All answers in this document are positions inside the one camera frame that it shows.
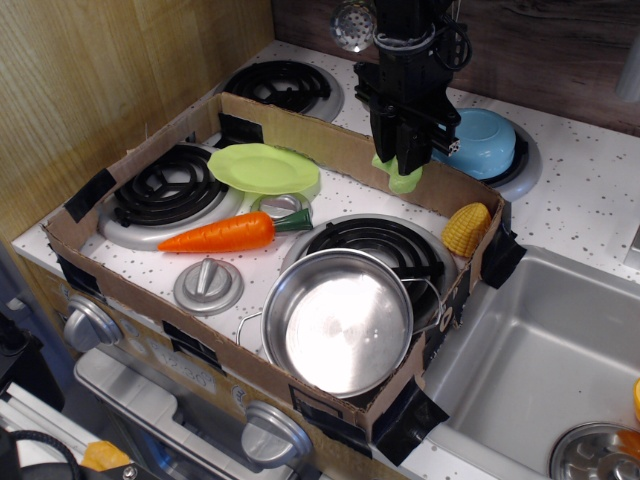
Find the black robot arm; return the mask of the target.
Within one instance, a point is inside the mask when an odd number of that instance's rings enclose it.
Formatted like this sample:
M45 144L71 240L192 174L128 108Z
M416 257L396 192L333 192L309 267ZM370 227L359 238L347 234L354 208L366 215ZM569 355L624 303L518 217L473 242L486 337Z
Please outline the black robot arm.
M454 74L472 58L467 26L449 14L450 1L376 1L376 63L359 62L356 98L370 114L377 156L408 176L434 150L459 146L461 116L447 96Z

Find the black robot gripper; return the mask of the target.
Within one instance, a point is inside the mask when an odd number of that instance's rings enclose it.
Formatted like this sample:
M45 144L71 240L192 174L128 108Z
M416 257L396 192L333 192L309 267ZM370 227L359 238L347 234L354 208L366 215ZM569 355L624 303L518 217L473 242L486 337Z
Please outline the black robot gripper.
M404 49L379 48L377 63L358 62L358 93L370 94L370 124L377 156L395 158L400 175L456 152L461 117L447 88L461 69L459 42L431 42Z

